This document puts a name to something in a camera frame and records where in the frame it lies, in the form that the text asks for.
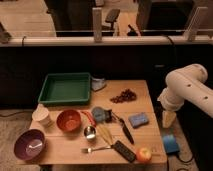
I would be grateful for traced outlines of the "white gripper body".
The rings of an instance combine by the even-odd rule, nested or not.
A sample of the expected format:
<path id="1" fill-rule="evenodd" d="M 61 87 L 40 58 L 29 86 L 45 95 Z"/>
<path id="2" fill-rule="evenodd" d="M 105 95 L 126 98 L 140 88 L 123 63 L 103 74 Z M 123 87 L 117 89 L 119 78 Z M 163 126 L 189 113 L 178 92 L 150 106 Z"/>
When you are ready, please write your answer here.
<path id="1" fill-rule="evenodd" d="M 164 88 L 157 100 L 167 111 L 178 111 L 184 104 L 184 99 L 176 95 L 169 88 Z"/>

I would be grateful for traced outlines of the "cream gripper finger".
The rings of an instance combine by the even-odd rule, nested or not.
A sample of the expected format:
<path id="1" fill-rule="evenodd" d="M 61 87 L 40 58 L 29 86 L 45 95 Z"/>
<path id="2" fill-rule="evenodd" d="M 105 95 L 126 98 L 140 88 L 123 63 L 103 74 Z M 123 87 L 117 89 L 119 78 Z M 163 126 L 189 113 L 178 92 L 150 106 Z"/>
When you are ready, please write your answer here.
<path id="1" fill-rule="evenodd" d="M 173 111 L 164 110 L 162 113 L 162 126 L 169 128 L 176 119 L 176 113 Z"/>

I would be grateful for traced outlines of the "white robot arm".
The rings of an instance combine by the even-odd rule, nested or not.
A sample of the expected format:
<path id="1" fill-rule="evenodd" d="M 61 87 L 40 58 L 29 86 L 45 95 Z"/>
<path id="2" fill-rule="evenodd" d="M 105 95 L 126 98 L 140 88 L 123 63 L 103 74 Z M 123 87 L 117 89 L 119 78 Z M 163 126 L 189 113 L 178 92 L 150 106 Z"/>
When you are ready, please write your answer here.
<path id="1" fill-rule="evenodd" d="M 205 85 L 208 72 L 201 64 L 191 64 L 170 71 L 165 77 L 166 87 L 157 100 L 163 107 L 162 126 L 169 128 L 176 112 L 189 101 L 213 118 L 213 89 Z"/>

